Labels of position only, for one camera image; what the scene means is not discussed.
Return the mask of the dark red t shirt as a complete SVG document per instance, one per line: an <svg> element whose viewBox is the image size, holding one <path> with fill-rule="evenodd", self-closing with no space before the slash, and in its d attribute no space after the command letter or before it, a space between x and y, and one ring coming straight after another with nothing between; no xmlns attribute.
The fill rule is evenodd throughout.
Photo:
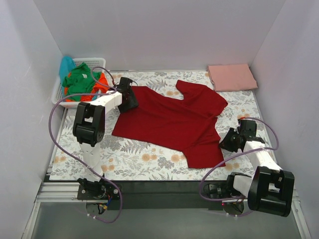
<svg viewBox="0 0 319 239"><path fill-rule="evenodd" d="M224 159L215 124L228 102L205 85L178 80L175 87L182 100L133 86L139 105L120 114L112 135L180 151L189 168L212 168Z"/></svg>

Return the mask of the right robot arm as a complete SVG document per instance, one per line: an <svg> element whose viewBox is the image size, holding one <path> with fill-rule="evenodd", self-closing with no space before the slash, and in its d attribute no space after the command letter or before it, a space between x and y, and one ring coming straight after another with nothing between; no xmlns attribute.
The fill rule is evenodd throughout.
<svg viewBox="0 0 319 239"><path fill-rule="evenodd" d="M270 156L265 141L257 136L257 120L239 119L219 146L229 152L242 151L255 173L231 173L226 180L226 194L231 198L245 196L250 210L287 217L291 211L295 177L283 170Z"/></svg>

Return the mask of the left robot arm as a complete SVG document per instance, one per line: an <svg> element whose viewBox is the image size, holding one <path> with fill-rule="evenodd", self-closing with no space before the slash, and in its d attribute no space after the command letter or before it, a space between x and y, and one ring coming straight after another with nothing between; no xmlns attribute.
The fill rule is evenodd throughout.
<svg viewBox="0 0 319 239"><path fill-rule="evenodd" d="M100 155L100 142L105 134L106 114L118 108L125 113L136 108L139 103L132 89L134 81L122 77L115 87L115 93L101 96L91 102L80 102L77 107L73 126L73 135L83 151L83 162L85 163L85 176L79 178L78 182L84 188L89 188L90 195L95 199L105 196L106 187L101 184L102 159Z"/></svg>

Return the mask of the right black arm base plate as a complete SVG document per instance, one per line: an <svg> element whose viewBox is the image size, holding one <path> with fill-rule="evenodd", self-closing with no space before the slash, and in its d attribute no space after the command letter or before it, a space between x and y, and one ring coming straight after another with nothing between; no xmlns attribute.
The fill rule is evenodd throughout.
<svg viewBox="0 0 319 239"><path fill-rule="evenodd" d="M204 193L211 199L229 198L230 192L224 183L209 183L203 187Z"/></svg>

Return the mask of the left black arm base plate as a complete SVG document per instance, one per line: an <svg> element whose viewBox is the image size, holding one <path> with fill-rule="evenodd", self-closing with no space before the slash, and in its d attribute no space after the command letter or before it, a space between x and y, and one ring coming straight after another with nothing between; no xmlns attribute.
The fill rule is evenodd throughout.
<svg viewBox="0 0 319 239"><path fill-rule="evenodd" d="M79 186L77 199L78 200L119 200L119 191L111 184L102 184L98 187L82 185Z"/></svg>

